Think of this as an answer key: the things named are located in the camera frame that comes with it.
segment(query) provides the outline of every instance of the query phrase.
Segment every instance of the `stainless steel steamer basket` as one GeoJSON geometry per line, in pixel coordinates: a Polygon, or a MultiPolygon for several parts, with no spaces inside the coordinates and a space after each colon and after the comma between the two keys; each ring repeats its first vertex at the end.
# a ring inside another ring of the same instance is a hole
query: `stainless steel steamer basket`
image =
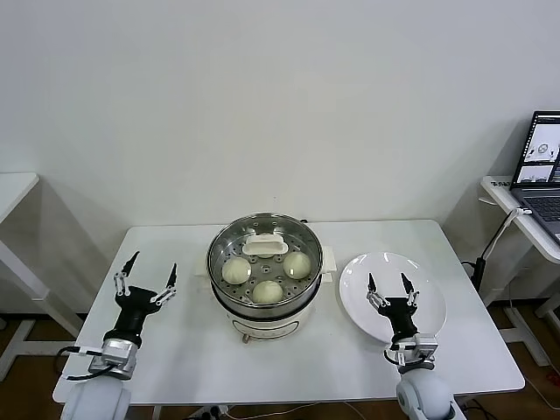
{"type": "Polygon", "coordinates": [[[323,250],[317,236],[303,222],[290,216],[257,213],[240,218],[224,227],[213,239],[206,255],[206,268],[212,280],[213,293],[228,311],[244,319],[272,321],[287,318],[304,309],[315,297],[321,282],[323,250]],[[288,245],[284,255],[262,258],[244,255],[242,247],[251,235],[277,234],[288,245]],[[309,276],[294,280],[284,273],[284,258],[301,251],[311,260],[309,276]],[[224,263],[240,256],[251,264],[251,277],[246,283],[233,285],[221,275],[224,263]],[[256,304],[253,289],[266,280],[278,282],[283,288],[283,299],[275,304],[256,304]]]}

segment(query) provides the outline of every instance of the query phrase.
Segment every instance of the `laptop keyboard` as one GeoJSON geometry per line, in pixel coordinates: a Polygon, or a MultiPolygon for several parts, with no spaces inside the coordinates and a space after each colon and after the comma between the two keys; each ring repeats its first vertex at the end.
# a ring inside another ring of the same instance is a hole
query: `laptop keyboard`
{"type": "Polygon", "coordinates": [[[525,197],[544,221],[560,221],[560,197],[525,197]]]}

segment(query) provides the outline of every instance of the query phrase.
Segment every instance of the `white wall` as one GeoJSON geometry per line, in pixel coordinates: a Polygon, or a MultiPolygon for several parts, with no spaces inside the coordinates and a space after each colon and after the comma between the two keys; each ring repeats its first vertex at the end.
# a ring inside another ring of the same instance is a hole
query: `white wall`
{"type": "Polygon", "coordinates": [[[131,225],[261,210],[451,215],[475,249],[475,184],[512,165],[534,109],[560,108],[559,15],[555,0],[2,1],[0,172],[38,172],[109,261],[131,225]]]}

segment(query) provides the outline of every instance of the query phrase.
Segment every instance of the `laptop screen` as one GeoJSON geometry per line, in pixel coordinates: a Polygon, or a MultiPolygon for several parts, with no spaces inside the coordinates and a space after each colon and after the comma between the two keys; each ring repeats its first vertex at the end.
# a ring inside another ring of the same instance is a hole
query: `laptop screen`
{"type": "Polygon", "coordinates": [[[560,186],[560,111],[536,111],[515,171],[516,186],[560,186]]]}

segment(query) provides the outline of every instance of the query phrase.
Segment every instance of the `floor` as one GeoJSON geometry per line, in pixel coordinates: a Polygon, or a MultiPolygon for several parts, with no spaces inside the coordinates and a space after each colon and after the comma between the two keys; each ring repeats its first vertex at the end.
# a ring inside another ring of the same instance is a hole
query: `floor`
{"type": "MultiPolygon", "coordinates": [[[[548,328],[546,323],[533,314],[531,306],[519,307],[523,317],[537,335],[552,361],[560,366],[560,339],[548,328]]],[[[490,313],[499,328],[511,326],[501,308],[491,308],[490,313]]],[[[0,351],[10,341],[18,327],[11,321],[0,332],[0,351]]],[[[70,340],[71,337],[53,321],[38,321],[29,340],[70,340]]],[[[521,371],[543,392],[550,402],[560,406],[560,381],[557,385],[547,379],[552,368],[538,367],[531,359],[523,344],[508,345],[521,371]]],[[[18,357],[7,378],[0,382],[0,419],[6,420],[54,420],[60,418],[62,407],[53,401],[51,393],[57,381],[53,370],[52,357],[18,357]]],[[[553,411],[545,405],[538,394],[527,385],[525,389],[512,394],[481,395],[477,397],[488,411],[500,420],[515,419],[559,419],[560,411],[553,411]]],[[[395,401],[358,402],[353,406],[367,420],[406,419],[395,401]]],[[[230,411],[233,417],[251,417],[264,413],[285,411],[297,406],[244,406],[230,411]]],[[[161,420],[182,420],[196,410],[194,407],[164,407],[161,420]]],[[[134,407],[129,411],[130,420],[151,420],[152,407],[134,407]]],[[[469,419],[482,420],[480,411],[468,412],[469,419]]],[[[275,420],[360,420],[359,416],[343,403],[321,403],[299,409],[290,414],[275,416],[275,420]]]]}

